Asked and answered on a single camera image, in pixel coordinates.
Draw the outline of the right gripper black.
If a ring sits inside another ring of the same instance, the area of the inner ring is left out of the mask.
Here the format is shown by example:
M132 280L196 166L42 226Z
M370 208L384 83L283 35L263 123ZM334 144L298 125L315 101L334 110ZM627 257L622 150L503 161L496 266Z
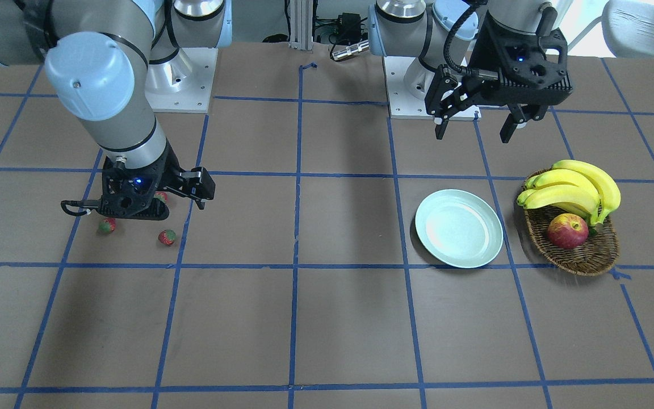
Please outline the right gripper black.
M142 168L127 168L125 156L107 158L101 176L99 199L62 201L62 210L75 217L95 211L107 218L160 221L169 217L170 210L156 197L159 191L180 197L189 194L198 210L215 197L216 184L208 171L202 166L190 172L181 168L169 143L153 163Z

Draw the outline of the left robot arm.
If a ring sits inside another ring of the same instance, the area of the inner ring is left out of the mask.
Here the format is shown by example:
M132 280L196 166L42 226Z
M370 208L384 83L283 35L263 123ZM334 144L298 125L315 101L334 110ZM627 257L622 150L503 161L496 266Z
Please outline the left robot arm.
M420 97L438 140L457 113L505 106L507 143L573 93L558 16L553 1L376 1L368 41L374 55L414 57L428 72Z

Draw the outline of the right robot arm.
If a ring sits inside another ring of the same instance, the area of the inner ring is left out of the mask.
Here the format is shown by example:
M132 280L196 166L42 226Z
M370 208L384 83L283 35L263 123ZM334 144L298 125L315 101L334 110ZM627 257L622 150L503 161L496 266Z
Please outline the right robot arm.
M185 49L223 48L232 38L230 1L0 1L0 66L42 64L106 156L101 197L62 201L65 213L164 220L158 192L200 210L213 199L207 170L179 165L148 95L193 83Z

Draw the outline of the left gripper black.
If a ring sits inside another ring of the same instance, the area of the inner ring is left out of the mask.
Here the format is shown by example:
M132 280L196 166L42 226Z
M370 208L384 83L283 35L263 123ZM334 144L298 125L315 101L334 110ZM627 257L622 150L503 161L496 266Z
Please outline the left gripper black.
M426 91L426 111L434 117L434 134L443 140L447 122L472 105L507 106L500 129L508 143L517 128L540 121L548 106L558 105L573 93L567 67L568 44L555 28L556 10L527 10L509 20L485 14L483 26L468 62L474 72L489 78L465 76L460 83L447 64L440 64Z

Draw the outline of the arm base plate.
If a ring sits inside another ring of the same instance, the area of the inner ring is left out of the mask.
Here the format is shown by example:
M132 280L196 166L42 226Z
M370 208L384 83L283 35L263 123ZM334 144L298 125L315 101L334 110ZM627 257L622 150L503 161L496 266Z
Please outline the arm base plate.
M150 64L145 95L153 111L207 114L218 56L216 48L182 48L169 61Z
M387 56L383 66L390 117L433 120L425 97L434 73L423 67L417 57Z

